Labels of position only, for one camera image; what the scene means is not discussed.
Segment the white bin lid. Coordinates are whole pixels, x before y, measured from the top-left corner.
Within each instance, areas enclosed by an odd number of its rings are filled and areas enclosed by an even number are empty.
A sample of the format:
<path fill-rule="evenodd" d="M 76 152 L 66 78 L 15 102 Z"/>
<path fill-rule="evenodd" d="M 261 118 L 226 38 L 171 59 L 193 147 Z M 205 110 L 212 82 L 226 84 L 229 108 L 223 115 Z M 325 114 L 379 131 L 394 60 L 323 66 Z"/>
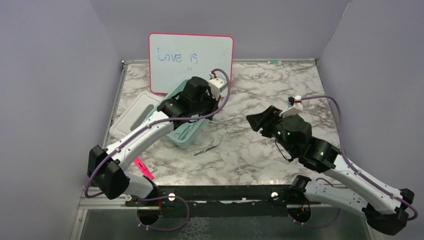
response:
<path fill-rule="evenodd" d="M 114 120 L 109 129 L 111 136 L 121 139 L 140 126 L 154 107 L 163 99 L 150 92 L 140 93 Z"/>

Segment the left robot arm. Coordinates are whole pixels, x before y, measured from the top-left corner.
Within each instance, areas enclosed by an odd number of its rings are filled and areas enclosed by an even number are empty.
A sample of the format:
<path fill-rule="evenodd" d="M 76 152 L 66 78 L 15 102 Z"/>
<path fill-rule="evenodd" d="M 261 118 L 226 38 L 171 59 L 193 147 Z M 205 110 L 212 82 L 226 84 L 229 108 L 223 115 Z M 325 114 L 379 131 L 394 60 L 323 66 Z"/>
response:
<path fill-rule="evenodd" d="M 132 176 L 126 169 L 142 152 L 181 125 L 211 119 L 221 109 L 219 102 L 228 80 L 193 76 L 182 84 L 183 88 L 168 94 L 131 133 L 105 148 L 96 145 L 90 150 L 88 185 L 94 183 L 109 200 L 126 194 L 137 196 L 147 206 L 155 203 L 154 183 L 146 176 Z"/>

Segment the teal plastic bin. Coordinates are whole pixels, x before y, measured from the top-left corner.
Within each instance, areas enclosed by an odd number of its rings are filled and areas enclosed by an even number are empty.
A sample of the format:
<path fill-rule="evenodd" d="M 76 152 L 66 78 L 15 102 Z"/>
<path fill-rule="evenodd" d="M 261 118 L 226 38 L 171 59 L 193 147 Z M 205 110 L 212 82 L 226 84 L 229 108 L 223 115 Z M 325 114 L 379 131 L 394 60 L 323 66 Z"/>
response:
<path fill-rule="evenodd" d="M 218 110 L 195 115 L 206 90 L 211 90 L 208 80 L 197 76 L 184 80 L 152 110 L 145 122 L 145 132 L 156 140 L 166 136 L 179 148 L 188 149 Z"/>

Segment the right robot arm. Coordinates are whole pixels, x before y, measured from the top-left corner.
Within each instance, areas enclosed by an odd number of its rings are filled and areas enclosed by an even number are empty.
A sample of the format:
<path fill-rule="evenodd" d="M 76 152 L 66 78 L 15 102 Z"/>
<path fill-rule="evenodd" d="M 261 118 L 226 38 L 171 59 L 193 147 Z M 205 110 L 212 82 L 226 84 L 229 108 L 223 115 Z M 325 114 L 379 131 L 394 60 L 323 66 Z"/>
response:
<path fill-rule="evenodd" d="M 271 105 L 261 113 L 248 115 L 246 120 L 253 131 L 273 138 L 304 167 L 346 187 L 325 186 L 298 175 L 288 190 L 292 202 L 331 205 L 365 219 L 371 228 L 385 235 L 394 236 L 406 227 L 407 207 L 414 199 L 411 190 L 393 188 L 346 162 L 337 147 L 312 135 L 312 125 L 301 116 L 280 113 Z"/>

